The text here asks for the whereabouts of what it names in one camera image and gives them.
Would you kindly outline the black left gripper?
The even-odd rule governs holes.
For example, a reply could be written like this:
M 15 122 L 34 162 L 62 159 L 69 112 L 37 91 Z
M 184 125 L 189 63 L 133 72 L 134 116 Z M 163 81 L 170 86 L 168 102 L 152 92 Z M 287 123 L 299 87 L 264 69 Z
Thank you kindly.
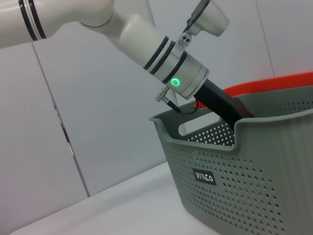
M 220 116 L 231 128 L 241 119 L 254 117 L 238 98 L 229 96 L 208 79 L 195 93 L 195 99 Z

